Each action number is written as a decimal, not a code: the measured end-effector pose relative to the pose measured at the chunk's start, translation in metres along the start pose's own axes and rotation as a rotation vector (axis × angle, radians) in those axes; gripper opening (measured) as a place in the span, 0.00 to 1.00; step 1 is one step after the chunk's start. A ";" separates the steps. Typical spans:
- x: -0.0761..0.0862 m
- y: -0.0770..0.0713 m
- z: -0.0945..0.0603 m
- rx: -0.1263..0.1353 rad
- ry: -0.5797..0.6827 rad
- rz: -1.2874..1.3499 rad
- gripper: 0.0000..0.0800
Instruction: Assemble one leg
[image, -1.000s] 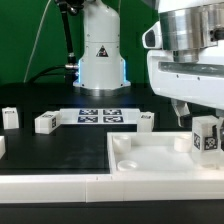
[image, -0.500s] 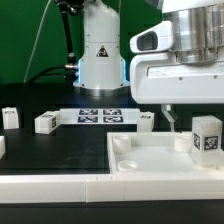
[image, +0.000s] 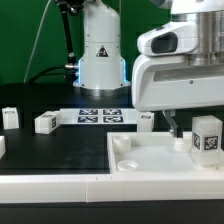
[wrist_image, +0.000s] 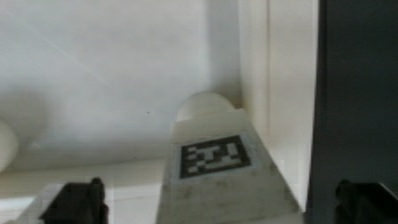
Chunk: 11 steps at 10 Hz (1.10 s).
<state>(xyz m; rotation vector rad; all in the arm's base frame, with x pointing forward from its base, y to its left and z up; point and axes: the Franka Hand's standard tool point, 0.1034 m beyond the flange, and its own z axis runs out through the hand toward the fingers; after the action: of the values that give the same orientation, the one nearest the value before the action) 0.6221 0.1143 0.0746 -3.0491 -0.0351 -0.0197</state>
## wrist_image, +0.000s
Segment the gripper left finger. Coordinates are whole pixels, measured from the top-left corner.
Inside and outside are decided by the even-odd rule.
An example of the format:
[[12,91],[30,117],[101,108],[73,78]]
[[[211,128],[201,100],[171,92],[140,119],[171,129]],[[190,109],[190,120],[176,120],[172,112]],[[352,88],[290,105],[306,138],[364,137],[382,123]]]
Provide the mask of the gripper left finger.
[[105,184],[100,178],[89,183],[68,183],[39,216],[44,224],[108,224]]

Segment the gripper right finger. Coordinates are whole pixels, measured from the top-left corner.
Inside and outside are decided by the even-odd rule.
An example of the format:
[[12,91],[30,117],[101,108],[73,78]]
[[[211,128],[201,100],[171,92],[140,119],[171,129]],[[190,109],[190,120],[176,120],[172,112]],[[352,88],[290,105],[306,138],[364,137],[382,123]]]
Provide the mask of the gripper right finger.
[[334,224],[398,224],[398,195],[382,183],[341,180]]

